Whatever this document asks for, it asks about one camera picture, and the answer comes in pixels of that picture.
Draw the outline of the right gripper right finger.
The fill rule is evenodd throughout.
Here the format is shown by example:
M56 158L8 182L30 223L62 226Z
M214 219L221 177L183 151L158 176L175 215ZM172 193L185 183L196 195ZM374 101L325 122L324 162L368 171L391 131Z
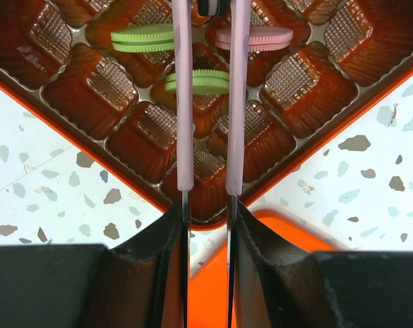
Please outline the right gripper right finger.
M251 216L238 201L237 220ZM296 251L247 227L263 259L269 327L413 327L413 251Z

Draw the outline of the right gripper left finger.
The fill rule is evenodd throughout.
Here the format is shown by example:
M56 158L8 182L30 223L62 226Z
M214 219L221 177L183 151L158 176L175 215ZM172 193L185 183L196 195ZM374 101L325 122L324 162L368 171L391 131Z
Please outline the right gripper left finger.
M185 327L184 210L176 202L112 249L0 246L0 327Z

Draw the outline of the green cookie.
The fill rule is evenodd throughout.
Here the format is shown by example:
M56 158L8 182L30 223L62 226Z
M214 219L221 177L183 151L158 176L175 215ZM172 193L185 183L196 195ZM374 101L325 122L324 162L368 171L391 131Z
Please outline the green cookie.
M193 95L209 96L229 93L229 73L222 70L193 70Z
M116 51L123 53L153 53L174 49L173 25L159 23L129 26L111 32L111 42Z

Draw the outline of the pink cookie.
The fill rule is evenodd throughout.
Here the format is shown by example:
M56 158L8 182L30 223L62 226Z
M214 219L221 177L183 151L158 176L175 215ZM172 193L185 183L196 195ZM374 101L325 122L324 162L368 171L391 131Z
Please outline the pink cookie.
M277 51L287 48L294 36L291 29L275 26L252 26L248 35L248 51ZM223 50L231 49L231 29L219 29L216 32L215 45Z

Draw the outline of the black cookie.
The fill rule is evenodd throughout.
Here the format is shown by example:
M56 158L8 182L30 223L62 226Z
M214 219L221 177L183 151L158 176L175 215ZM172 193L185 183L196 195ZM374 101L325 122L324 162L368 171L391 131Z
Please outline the black cookie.
M226 15L230 0L198 0L197 8L200 16L224 16Z

